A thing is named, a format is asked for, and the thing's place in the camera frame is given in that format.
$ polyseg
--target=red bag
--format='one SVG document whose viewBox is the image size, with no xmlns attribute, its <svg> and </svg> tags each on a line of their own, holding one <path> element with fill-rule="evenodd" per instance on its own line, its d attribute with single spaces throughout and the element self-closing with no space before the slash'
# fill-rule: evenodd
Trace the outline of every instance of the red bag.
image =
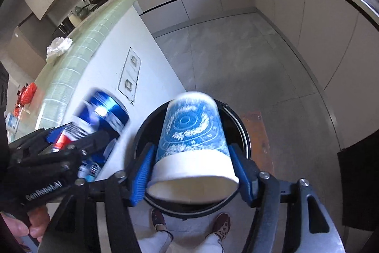
<svg viewBox="0 0 379 253">
<path fill-rule="evenodd" d="M 35 83 L 31 83 L 30 85 L 28 85 L 26 87 L 26 90 L 23 91 L 23 93 L 21 94 L 21 104 L 25 105 L 32 102 L 32 99 L 36 90 L 37 90 L 37 85 L 35 85 Z"/>
</svg>

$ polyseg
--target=kitchen island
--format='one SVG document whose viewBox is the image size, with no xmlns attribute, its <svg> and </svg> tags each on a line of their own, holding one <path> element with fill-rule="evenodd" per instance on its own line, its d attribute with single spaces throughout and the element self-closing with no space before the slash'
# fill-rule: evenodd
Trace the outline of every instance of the kitchen island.
<svg viewBox="0 0 379 253">
<path fill-rule="evenodd" d="M 70 122 L 83 98 L 93 88 L 100 88 L 124 104 L 130 119 L 99 177 L 123 169 L 126 149 L 143 121 L 158 106 L 185 91 L 134 2 L 111 0 L 69 35 L 71 49 L 54 65 L 46 65 L 36 79 L 38 90 L 21 113 L 16 138 Z M 140 60 L 133 96 L 126 93 L 123 73 L 130 49 Z"/>
</svg>

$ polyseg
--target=plastic bag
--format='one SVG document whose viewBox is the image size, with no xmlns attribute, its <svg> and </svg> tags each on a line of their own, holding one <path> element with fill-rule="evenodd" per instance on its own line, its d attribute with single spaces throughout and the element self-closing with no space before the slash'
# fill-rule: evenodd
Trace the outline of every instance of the plastic bag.
<svg viewBox="0 0 379 253">
<path fill-rule="evenodd" d="M 26 90 L 21 94 L 21 104 L 25 105 L 32 102 L 36 90 L 37 85 L 35 85 L 35 83 L 31 83 L 30 85 L 28 85 L 28 87 L 26 87 Z"/>
<path fill-rule="evenodd" d="M 59 56 L 63 55 L 72 45 L 72 39 L 57 37 L 51 45 L 47 47 L 46 62 L 48 64 L 54 62 Z"/>
</svg>

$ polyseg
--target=white pants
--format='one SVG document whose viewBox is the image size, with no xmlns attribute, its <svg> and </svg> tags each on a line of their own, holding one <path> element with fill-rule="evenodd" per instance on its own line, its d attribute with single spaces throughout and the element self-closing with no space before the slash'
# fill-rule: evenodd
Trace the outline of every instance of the white pants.
<svg viewBox="0 0 379 253">
<path fill-rule="evenodd" d="M 138 240 L 142 253 L 165 253 L 171 243 L 171 237 L 165 231 L 156 232 L 150 238 Z M 205 240 L 197 246 L 193 253 L 223 253 L 220 238 L 215 234 L 209 234 Z"/>
</svg>

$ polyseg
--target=shoe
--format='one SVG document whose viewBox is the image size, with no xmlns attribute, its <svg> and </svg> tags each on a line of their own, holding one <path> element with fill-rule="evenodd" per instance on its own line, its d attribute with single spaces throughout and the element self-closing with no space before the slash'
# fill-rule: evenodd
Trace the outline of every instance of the shoe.
<svg viewBox="0 0 379 253">
<path fill-rule="evenodd" d="M 153 226 L 157 232 L 165 231 L 170 235 L 171 240 L 174 239 L 173 235 L 167 230 L 167 225 L 164 221 L 163 214 L 156 208 L 151 211 L 151 221 L 153 222 Z"/>
<path fill-rule="evenodd" d="M 216 234 L 221 240 L 228 235 L 230 230 L 230 216 L 227 213 L 220 213 L 213 224 L 212 233 Z"/>
</svg>

